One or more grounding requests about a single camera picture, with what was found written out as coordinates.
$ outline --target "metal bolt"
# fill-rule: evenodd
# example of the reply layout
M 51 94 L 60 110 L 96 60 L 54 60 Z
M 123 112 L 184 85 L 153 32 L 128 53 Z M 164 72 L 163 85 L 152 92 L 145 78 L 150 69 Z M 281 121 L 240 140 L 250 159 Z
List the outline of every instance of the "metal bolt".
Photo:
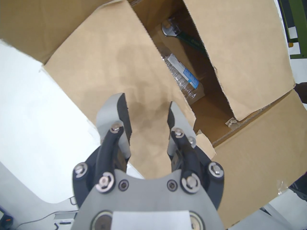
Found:
M 88 171 L 88 165 L 85 162 L 81 162 L 74 167 L 76 178 L 80 178 Z
M 194 137 L 190 136 L 188 138 L 188 140 L 189 140 L 189 143 L 191 144 L 191 147 L 195 148 L 195 146 L 196 146 L 196 139 Z
M 216 162 L 211 162 L 208 166 L 211 175 L 217 178 L 222 178 L 224 176 L 224 171 L 222 168 L 216 164 Z
M 167 182 L 167 188 L 168 188 L 169 191 L 174 192 L 174 191 L 177 190 L 177 187 L 178 187 L 178 185 L 177 185 L 175 180 L 169 180 Z
M 217 175 L 220 174 L 221 168 L 218 165 L 214 165 L 212 167 L 212 170 L 214 171 L 214 173 L 216 173 Z
M 75 167 L 75 173 L 76 174 L 81 174 L 84 171 L 84 167 L 82 165 L 77 165 Z
M 182 135 L 183 131 L 180 128 L 175 129 L 175 134 L 176 135 Z
M 109 191 L 114 185 L 115 179 L 112 173 L 104 172 L 99 182 L 95 185 L 97 191 L 105 193 Z
M 197 180 L 193 176 L 189 176 L 187 178 L 187 185 L 191 187 L 191 189 L 195 188 L 197 186 Z
M 128 180 L 121 180 L 118 184 L 118 188 L 120 191 L 125 191 L 129 187 L 129 182 Z
M 121 124 L 119 124 L 119 123 L 114 123 L 114 124 L 112 125 L 112 130 L 113 130 L 113 131 L 117 131 L 117 130 L 119 130 L 120 127 L 121 127 Z
M 99 180 L 99 184 L 101 184 L 102 188 L 108 187 L 109 178 L 106 177 L 106 176 L 101 177 L 100 180 Z
M 181 184 L 184 190 L 190 194 L 197 193 L 201 187 L 201 181 L 195 173 L 192 173 L 186 179 L 181 178 Z

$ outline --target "green metal frame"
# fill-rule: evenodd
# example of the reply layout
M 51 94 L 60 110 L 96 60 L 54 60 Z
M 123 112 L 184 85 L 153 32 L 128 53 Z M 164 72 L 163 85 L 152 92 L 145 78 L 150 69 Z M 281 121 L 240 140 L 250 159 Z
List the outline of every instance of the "green metal frame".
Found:
M 285 19 L 285 13 L 281 0 L 278 0 L 280 10 L 285 25 L 286 37 L 288 43 L 299 43 L 300 54 L 290 55 L 290 58 L 307 58 L 307 20 L 304 12 L 302 0 L 288 0 L 294 20 L 294 25 L 297 32 L 297 38 L 290 39 L 287 21 Z

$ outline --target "wrench head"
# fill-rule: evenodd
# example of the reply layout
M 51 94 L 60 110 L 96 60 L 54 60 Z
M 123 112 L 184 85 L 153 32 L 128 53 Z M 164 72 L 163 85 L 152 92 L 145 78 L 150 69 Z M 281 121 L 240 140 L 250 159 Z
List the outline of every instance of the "wrench head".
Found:
M 176 37 L 180 33 L 178 26 L 175 24 L 171 24 L 168 28 L 164 24 L 161 24 L 161 28 L 165 36 Z

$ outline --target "screw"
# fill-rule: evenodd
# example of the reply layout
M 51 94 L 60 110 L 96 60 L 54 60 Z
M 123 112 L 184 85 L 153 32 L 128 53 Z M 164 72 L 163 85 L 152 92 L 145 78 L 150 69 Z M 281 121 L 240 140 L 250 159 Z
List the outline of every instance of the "screw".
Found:
M 189 176 L 187 178 L 187 185 L 191 187 L 191 189 L 195 188 L 197 186 L 197 180 L 193 176 Z
M 75 167 L 75 173 L 76 174 L 81 174 L 84 171 L 84 167 L 82 165 L 77 165 Z
M 168 188 L 169 191 L 174 192 L 174 191 L 177 190 L 177 187 L 178 187 L 178 185 L 177 185 L 175 180 L 169 180 L 167 182 L 167 188 Z
M 96 189 L 100 193 L 108 192 L 114 185 L 115 178 L 110 172 L 104 172 L 100 177 L 98 183 L 95 185 Z
M 74 172 L 76 173 L 76 178 L 84 176 L 87 171 L 88 171 L 88 165 L 85 162 L 77 164 L 74 168 Z
M 99 184 L 102 188 L 108 187 L 109 184 L 109 178 L 107 176 L 102 176 L 99 180 Z
M 214 171 L 214 173 L 219 175 L 220 171 L 221 171 L 221 168 L 218 165 L 214 165 L 214 166 L 212 166 L 212 170 Z
M 216 164 L 216 162 L 211 162 L 209 164 L 209 172 L 211 175 L 217 178 L 222 178 L 224 176 L 224 171 L 223 169 Z
M 120 127 L 121 127 L 121 124 L 119 124 L 119 123 L 114 123 L 114 124 L 112 125 L 112 130 L 113 130 L 113 131 L 117 131 L 117 130 L 119 130 Z
M 182 132 L 182 130 L 181 130 L 180 128 L 176 128 L 176 129 L 175 129 L 175 134 L 176 134 L 176 135 L 182 135 L 182 133 L 183 133 L 183 132 Z
M 129 187 L 129 182 L 128 180 L 121 180 L 118 184 L 118 188 L 120 191 L 125 191 Z
M 196 146 L 196 139 L 194 137 L 190 136 L 188 140 L 189 140 L 189 143 L 191 144 L 191 147 L 195 148 L 195 146 Z

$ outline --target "cardboard flap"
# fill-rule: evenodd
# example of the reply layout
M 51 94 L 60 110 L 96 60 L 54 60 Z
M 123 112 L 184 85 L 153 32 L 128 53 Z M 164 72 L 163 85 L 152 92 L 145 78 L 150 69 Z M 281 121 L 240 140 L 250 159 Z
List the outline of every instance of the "cardboard flap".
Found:
M 238 120 L 294 85 L 273 0 L 183 0 Z
M 171 172 L 166 153 L 170 102 L 178 104 L 192 127 L 195 116 L 126 0 L 93 12 L 45 69 L 94 124 L 106 99 L 126 93 L 133 131 L 130 162 L 145 178 Z
M 306 172 L 307 111 L 292 90 L 215 150 L 225 170 L 218 212 L 229 228 Z
M 46 63 L 65 39 L 108 1 L 0 0 L 0 38 Z

